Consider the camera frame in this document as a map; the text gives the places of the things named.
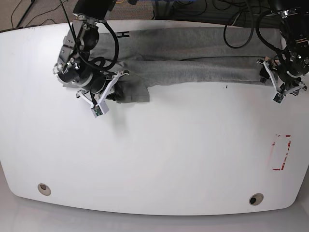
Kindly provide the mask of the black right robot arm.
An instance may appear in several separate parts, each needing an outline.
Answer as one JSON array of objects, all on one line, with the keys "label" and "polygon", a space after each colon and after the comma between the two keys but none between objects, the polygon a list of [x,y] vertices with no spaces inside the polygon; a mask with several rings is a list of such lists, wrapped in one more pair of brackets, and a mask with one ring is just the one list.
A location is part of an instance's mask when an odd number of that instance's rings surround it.
[{"label": "black right robot arm", "polygon": [[[78,89],[76,97],[90,105],[95,117],[109,111],[107,99],[115,101],[123,96],[117,82],[129,74],[127,70],[111,71],[118,60],[119,42],[107,18],[115,4],[114,0],[80,0],[76,3],[73,14],[77,18],[69,23],[70,30],[63,40],[53,69],[64,87]],[[112,35],[115,44],[112,59],[90,58],[91,51],[99,41],[97,23],[102,23]]]}]

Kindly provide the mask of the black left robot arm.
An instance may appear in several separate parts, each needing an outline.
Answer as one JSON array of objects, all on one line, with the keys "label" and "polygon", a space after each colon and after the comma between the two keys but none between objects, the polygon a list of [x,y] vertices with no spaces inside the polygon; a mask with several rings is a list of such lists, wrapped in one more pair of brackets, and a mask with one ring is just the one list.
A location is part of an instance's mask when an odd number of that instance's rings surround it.
[{"label": "black left robot arm", "polygon": [[[288,94],[297,96],[308,88],[302,76],[309,72],[309,2],[307,0],[269,0],[270,10],[260,14],[255,31],[260,41],[276,53],[274,58],[258,60],[263,65],[260,82],[272,82],[276,91],[273,101],[281,104]],[[283,49],[267,42],[260,33],[260,22],[267,15],[281,18],[280,33],[285,39]]]}]

